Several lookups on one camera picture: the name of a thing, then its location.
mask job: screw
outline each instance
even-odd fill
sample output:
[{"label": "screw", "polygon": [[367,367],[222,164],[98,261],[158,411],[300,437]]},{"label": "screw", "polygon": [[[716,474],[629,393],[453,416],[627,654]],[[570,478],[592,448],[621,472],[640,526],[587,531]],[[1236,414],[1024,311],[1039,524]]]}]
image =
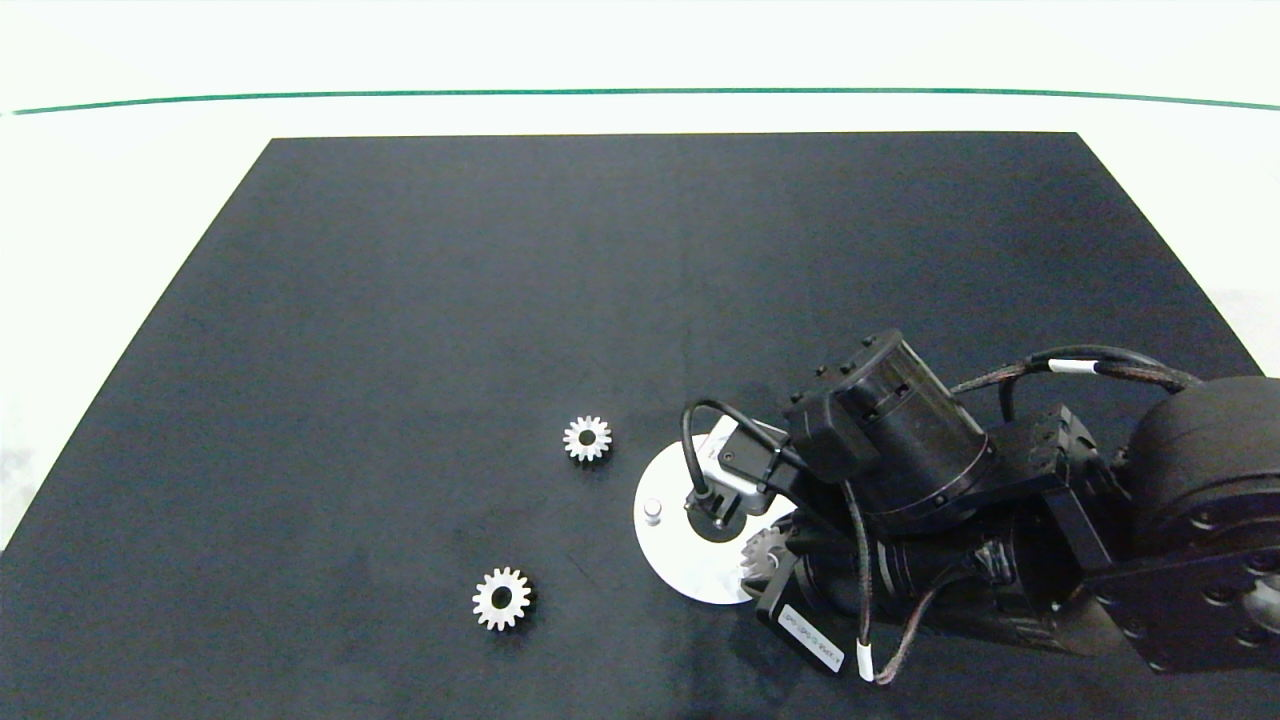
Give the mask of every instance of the screw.
[{"label": "screw", "polygon": [[1231,601],[1235,600],[1235,591],[1226,585],[1204,588],[1204,600],[1210,605],[1217,605],[1219,607],[1231,605]]},{"label": "screw", "polygon": [[1192,527],[1201,530],[1212,530],[1213,519],[1210,516],[1208,510],[1201,510],[1199,512],[1190,516]]},{"label": "screw", "polygon": [[1257,625],[1240,628],[1235,632],[1235,642],[1244,647],[1262,647],[1268,639],[1267,632]]},{"label": "screw", "polygon": [[1260,575],[1266,575],[1268,573],[1275,573],[1280,570],[1280,559],[1275,555],[1266,552],[1256,552],[1244,561],[1249,570],[1258,573]]},{"label": "screw", "polygon": [[1120,626],[1120,630],[1124,632],[1125,635],[1138,639],[1147,634],[1147,624],[1134,618],[1133,620],[1124,623]]},{"label": "screw", "polygon": [[657,497],[644,501],[644,521],[649,525],[657,525],[662,521],[662,501]]}]

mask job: robotic arm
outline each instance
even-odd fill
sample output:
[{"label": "robotic arm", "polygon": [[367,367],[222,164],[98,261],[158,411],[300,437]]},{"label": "robotic arm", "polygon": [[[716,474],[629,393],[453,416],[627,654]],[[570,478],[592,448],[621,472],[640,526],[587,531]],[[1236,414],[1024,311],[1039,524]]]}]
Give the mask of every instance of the robotic arm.
[{"label": "robotic arm", "polygon": [[[1019,378],[1153,383],[1107,461],[1066,407],[1014,416]],[[998,386],[1004,424],[956,395]],[[694,446],[698,407],[732,432]],[[918,628],[1096,655],[1156,673],[1280,662],[1280,379],[1211,382],[1123,348],[1055,348],[947,389],[897,331],[792,397],[786,432],[712,400],[682,418],[698,534],[722,542],[778,495],[796,510],[746,546],[756,616],[817,669],[892,682]],[[904,628],[874,669],[872,620]]]}]

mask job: white floor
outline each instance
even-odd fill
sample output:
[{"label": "white floor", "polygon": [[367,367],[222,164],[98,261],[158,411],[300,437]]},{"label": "white floor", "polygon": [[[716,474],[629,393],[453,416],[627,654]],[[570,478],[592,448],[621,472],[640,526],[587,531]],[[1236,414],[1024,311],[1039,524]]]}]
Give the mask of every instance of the white floor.
[{"label": "white floor", "polygon": [[3,4],[0,547],[271,137],[1079,132],[1262,368],[1280,374],[1277,110],[925,94],[13,110],[234,92],[764,86],[1043,88],[1280,105],[1277,29],[1280,5],[1258,3]]}]

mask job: white circular plate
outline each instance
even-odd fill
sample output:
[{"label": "white circular plate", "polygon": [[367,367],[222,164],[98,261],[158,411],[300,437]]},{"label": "white circular plate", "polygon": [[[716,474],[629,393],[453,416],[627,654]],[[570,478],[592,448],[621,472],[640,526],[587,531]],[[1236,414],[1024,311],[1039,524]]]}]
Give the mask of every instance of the white circular plate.
[{"label": "white circular plate", "polygon": [[[700,445],[707,436],[694,436]],[[748,515],[742,533],[728,542],[710,542],[689,527],[685,498],[692,484],[680,443],[675,442],[654,457],[640,477],[631,521],[640,550],[653,571],[680,594],[712,605],[737,605],[751,600],[742,592],[742,547],[755,533],[795,510],[790,500],[778,496],[764,515]],[[662,503],[658,523],[650,525],[644,506],[650,498]]]}]

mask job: white cable tie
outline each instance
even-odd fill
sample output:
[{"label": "white cable tie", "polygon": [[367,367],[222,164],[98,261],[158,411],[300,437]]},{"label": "white cable tie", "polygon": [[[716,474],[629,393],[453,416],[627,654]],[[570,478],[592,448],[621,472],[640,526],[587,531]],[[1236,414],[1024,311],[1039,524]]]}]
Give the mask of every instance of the white cable tie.
[{"label": "white cable tie", "polygon": [[1098,372],[1097,360],[1057,360],[1048,361],[1048,369],[1053,373],[1068,373],[1074,375],[1096,375]]},{"label": "white cable tie", "polygon": [[876,682],[876,665],[872,661],[872,646],[858,641],[858,675],[868,683]]}]

